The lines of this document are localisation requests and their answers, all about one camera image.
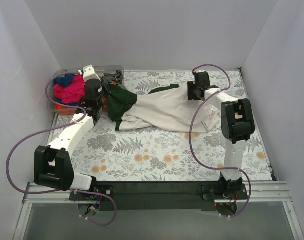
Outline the white and green t-shirt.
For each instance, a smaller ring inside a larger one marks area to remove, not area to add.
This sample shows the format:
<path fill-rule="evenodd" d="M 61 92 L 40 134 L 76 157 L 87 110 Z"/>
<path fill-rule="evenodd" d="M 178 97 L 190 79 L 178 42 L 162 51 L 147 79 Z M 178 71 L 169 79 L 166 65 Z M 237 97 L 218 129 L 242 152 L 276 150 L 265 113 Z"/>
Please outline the white and green t-shirt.
<path fill-rule="evenodd" d="M 207 133 L 220 122 L 219 110 L 201 103 L 188 101 L 186 84 L 159 87 L 145 95 L 108 85 L 107 113 L 118 132 L 156 127 L 169 132 Z"/>

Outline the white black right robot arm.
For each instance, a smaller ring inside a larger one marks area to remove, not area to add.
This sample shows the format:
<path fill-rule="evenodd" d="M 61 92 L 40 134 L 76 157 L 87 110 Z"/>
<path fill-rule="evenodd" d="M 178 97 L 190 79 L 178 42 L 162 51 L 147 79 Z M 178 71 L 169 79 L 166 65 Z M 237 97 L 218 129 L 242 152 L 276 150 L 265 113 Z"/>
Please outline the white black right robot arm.
<path fill-rule="evenodd" d="M 247 98 L 237 99 L 211 85 L 208 72 L 193 70 L 192 73 L 194 81 L 187 83 L 187 99 L 202 100 L 221 112 L 221 132 L 226 139 L 223 167 L 207 167 L 220 171 L 219 180 L 202 186 L 201 193 L 207 199 L 213 199 L 215 195 L 229 199 L 245 190 L 242 177 L 247 175 L 242 170 L 243 154 L 255 131 L 251 103 Z"/>

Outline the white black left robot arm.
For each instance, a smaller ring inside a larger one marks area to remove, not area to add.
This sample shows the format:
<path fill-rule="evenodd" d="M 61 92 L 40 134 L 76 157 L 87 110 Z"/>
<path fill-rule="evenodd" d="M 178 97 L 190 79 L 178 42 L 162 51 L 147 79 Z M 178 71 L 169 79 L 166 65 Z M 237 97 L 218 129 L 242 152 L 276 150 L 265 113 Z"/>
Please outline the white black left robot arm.
<path fill-rule="evenodd" d="M 85 95 L 80 99 L 81 109 L 75 111 L 72 125 L 66 127 L 48 146 L 39 146 L 34 152 L 34 183 L 55 190 L 80 190 L 87 200 L 93 200 L 98 188 L 94 178 L 74 172 L 71 156 L 80 140 L 91 130 L 102 115 L 103 90 L 99 78 L 85 81 Z"/>

